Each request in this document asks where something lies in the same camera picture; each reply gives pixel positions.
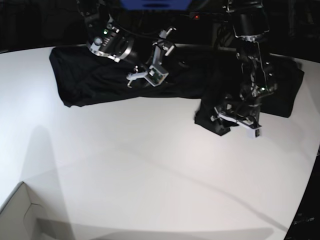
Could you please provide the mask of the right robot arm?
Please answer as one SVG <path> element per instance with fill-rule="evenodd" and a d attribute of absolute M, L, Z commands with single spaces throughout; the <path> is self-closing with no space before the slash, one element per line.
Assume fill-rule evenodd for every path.
<path fill-rule="evenodd" d="M 135 33 L 120 25 L 104 0 L 78 0 L 76 4 L 88 32 L 89 51 L 116 63 L 125 61 L 134 65 L 133 72 L 126 76 L 128 87 L 140 79 L 153 87 L 165 81 L 169 72 L 162 62 L 176 47 L 168 40 L 175 27 L 158 30 L 156 36 Z"/>

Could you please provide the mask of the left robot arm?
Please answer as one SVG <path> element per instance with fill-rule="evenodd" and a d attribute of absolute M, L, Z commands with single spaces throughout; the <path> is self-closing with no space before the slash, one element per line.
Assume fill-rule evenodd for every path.
<path fill-rule="evenodd" d="M 270 31 L 267 14 L 261 0 L 225 0 L 223 8 L 240 41 L 236 58 L 241 63 L 242 80 L 238 94 L 227 94 L 215 106 L 213 118 L 224 127 L 241 126 L 257 137 L 262 98 L 272 95 L 278 87 L 266 45 Z"/>

